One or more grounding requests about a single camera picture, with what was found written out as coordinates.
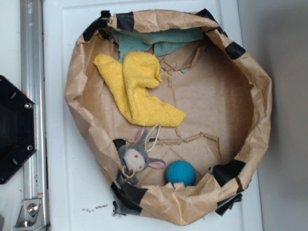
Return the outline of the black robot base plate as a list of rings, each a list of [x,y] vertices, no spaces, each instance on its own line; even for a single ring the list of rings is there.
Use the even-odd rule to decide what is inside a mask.
[[[34,103],[0,76],[0,183],[6,184],[36,151]]]

